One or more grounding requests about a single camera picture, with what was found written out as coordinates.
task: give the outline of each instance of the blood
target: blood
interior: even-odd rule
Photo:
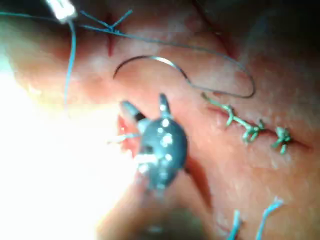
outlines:
[[[130,133],[137,133],[138,129],[126,121],[122,116],[118,116],[117,121],[117,128],[118,128],[118,135],[130,134]],[[132,153],[132,158],[134,158],[139,151],[139,137],[135,138],[128,138],[125,139],[121,146],[123,150],[130,150]]]
[[[111,13],[107,13],[106,17],[104,18],[104,22],[112,25],[113,24],[113,16]],[[107,34],[107,39],[108,39],[108,57],[112,57],[114,54],[114,49],[115,49],[115,38],[112,34]]]

